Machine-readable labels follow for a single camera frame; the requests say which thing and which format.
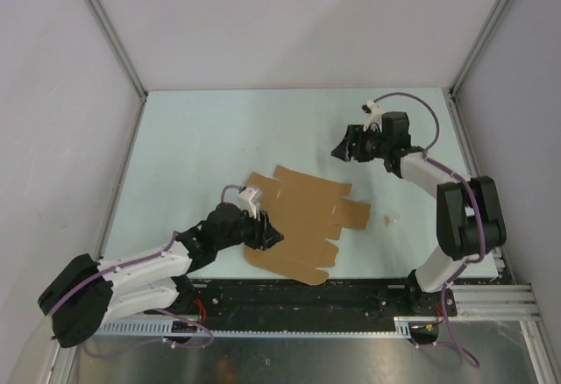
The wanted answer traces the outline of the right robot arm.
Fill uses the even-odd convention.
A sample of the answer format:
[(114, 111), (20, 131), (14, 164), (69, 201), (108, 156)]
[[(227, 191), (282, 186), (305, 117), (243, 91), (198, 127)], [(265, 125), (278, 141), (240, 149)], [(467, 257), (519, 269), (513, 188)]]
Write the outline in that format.
[(402, 111), (363, 105), (367, 119), (348, 125), (331, 156), (359, 163), (380, 159), (390, 174), (409, 181), (437, 205), (437, 247), (408, 276), (406, 308), (424, 315), (445, 304), (446, 289), (472, 264), (505, 244), (506, 225), (495, 181), (460, 174), (411, 143), (409, 118)]

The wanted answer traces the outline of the brown cardboard box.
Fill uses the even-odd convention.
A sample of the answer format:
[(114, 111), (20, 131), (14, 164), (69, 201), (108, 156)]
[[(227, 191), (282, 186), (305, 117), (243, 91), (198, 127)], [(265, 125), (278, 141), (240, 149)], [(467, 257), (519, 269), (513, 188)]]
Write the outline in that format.
[(251, 173), (248, 186), (259, 188), (261, 207), (284, 239), (265, 251), (245, 248), (250, 265), (306, 285), (329, 278), (336, 264), (342, 230), (363, 231), (371, 205), (350, 198), (352, 185), (303, 174), (281, 165), (271, 178)]

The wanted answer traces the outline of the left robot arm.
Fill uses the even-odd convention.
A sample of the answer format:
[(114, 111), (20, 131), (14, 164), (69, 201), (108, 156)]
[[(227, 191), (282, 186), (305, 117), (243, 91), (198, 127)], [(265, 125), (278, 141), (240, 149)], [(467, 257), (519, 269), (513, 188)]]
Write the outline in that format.
[(220, 203), (207, 218), (174, 232), (170, 241), (140, 255), (94, 260), (73, 258), (38, 299), (63, 348), (86, 342), (103, 325), (141, 312), (181, 314), (198, 293), (189, 274), (214, 262), (220, 251), (244, 245), (267, 251), (284, 239), (261, 211), (252, 217), (232, 203)]

